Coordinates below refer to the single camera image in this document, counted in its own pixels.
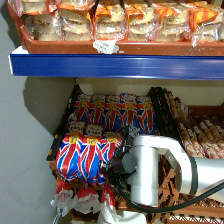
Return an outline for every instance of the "packaged snack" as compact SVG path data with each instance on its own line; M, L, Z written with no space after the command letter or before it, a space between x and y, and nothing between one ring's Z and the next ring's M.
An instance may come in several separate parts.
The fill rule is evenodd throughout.
M156 114L150 97L138 96L138 121L142 134L153 135L157 132Z
M8 3L18 16L39 15L56 10L55 0L9 0Z
M144 0L125 0L125 14L128 25L128 40L148 41L156 29L153 8Z
M102 130L101 126L87 125L86 133L82 140L78 176L83 184L88 184L89 186L97 184Z
M119 0L100 0L95 13L95 40L122 40L126 21Z
M86 94L80 94L74 105L73 116L76 121L87 122L88 121L88 110L91 96Z
M104 125L105 96L93 95L89 104L89 123Z
M106 131L121 133L122 116L121 116L120 96L108 95L105 100L104 124Z
M106 184L102 191L100 214L107 223L116 223L122 218L116 213L114 195L109 184Z
M87 11L61 9L62 30L65 41L90 41L92 23Z
M199 42L219 41L219 29L223 23L224 10L205 1L184 4L189 8L192 45Z
M29 16L25 21L26 29L34 40L61 41L61 21L57 12Z
M178 3L152 4L159 16L161 27L155 37L159 42L173 42L189 39L188 8Z
M120 95L121 99L121 115L123 120L123 127L132 124L136 128L139 127L138 122L138 108L136 103L136 95L124 94Z
M57 0L57 7L68 10L87 11L95 4L94 0Z
M73 191L68 183L78 177L82 139L82 134L71 132L65 135L59 147L56 163L62 181L57 187L55 200L51 201L51 205L57 208L58 217L65 216L73 207Z

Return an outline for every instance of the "store shelf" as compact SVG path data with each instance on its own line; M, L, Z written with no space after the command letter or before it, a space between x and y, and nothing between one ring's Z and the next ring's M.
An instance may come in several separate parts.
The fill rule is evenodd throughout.
M9 55L15 76L224 80L224 56L29 54Z

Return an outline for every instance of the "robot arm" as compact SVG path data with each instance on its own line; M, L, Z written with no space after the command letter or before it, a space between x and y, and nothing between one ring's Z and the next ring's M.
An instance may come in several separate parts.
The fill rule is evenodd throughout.
M129 150L136 161L136 172L128 178L131 201L158 206L158 155L164 155L175 171L180 193L200 195L224 180L224 160L189 157L180 144L162 136L139 135ZM224 203L224 190L210 196Z

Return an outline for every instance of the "packaged bread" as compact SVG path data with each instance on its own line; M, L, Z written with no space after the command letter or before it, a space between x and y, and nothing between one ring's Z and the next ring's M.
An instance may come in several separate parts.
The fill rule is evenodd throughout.
M95 40L125 38L126 20L119 0L100 0L95 13Z
M65 41L89 41L92 39L92 24L87 11L61 9L60 12Z
M153 8L144 0L125 0L125 14L127 18L128 40L150 40L155 30Z
M95 4L94 0L58 0L57 7L68 10L86 11Z
M34 40L61 41L61 22L56 12L29 16L25 21L28 33Z
M56 0L9 0L8 3L18 16L51 13L57 9Z
M176 2L153 3L152 7L161 24L156 41L173 42L189 39L188 8Z
M189 23L192 45L198 42L219 41L219 30L223 23L224 10L206 1L184 4L189 8Z

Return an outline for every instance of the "label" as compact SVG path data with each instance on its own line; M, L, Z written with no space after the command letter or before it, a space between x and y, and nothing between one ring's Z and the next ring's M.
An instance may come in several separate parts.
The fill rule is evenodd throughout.
M96 126L96 125L88 125L87 129L86 129L86 132L87 132L88 135L101 137L102 127Z
M195 130L196 134L200 134L201 133L201 131L199 130L199 128L197 126L194 126L194 130Z
M206 124L208 127L211 127L211 126L212 126L212 124L211 124L211 122L210 122L209 120L205 120L204 122L205 122L205 124Z
M217 130L218 130L219 133L222 133L223 132L223 130L222 130L222 128L220 126L217 125L216 128L217 128Z
M205 126L205 124L203 122L200 123L200 127L201 127L202 130L206 129L206 126Z
M87 138L87 143L89 144L89 145L96 145L97 144L97 137L95 137L95 136L89 136L88 138Z
M77 132L72 132L69 135L68 141L70 144L75 144L79 140L79 135Z
M144 110L151 110L152 106L150 103L143 103Z
M186 129L182 123L179 123L178 125L179 125L179 128L180 128L181 131Z
M97 49L99 53L112 54L114 51L116 40L95 40L93 47Z
M131 103L126 103L125 104L125 110L133 110L133 105Z
M190 137L194 137L194 133L191 129L187 129L187 132L188 132Z
M83 134L83 128L84 128L84 122L71 122L69 130L70 132L78 132L80 134Z

